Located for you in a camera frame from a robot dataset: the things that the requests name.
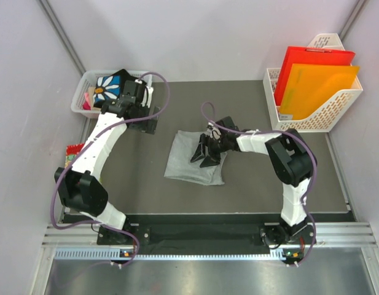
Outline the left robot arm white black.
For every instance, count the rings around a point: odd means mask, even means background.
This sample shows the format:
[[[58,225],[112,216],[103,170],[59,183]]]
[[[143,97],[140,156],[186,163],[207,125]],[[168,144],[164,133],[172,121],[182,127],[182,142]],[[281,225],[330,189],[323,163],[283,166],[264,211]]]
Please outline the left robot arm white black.
[[[66,168],[58,168],[54,177],[64,207],[107,227],[111,237],[123,244],[131,239],[132,229],[126,215],[109,202],[101,172],[115,143],[128,129],[153,134],[158,119],[148,117],[150,88],[144,80],[125,81],[116,98],[102,99],[104,89],[95,89],[95,103],[101,111],[93,131],[78,155]]]

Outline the grey t shirt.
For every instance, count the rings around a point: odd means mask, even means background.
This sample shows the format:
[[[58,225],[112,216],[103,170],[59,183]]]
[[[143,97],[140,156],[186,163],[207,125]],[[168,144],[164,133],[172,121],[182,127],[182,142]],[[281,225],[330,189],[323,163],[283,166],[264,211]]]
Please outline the grey t shirt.
[[[227,156],[226,152],[221,154],[221,163],[218,166],[200,168],[201,162],[190,162],[198,146],[200,135],[201,132],[181,130],[177,132],[171,146],[164,177],[204,186],[224,185],[222,166]]]

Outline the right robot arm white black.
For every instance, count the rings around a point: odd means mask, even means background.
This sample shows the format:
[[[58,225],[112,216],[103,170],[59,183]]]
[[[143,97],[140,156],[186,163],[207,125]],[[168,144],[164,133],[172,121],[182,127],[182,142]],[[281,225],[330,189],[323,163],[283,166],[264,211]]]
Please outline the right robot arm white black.
[[[269,156],[276,176],[283,184],[283,207],[276,233],[264,233],[264,242],[294,243],[306,228],[306,194],[310,187],[316,158],[297,130],[262,133],[258,130],[240,130],[227,116],[209,123],[208,131],[200,135],[198,146],[190,159],[200,161],[201,168],[221,163],[227,151],[254,152]]]

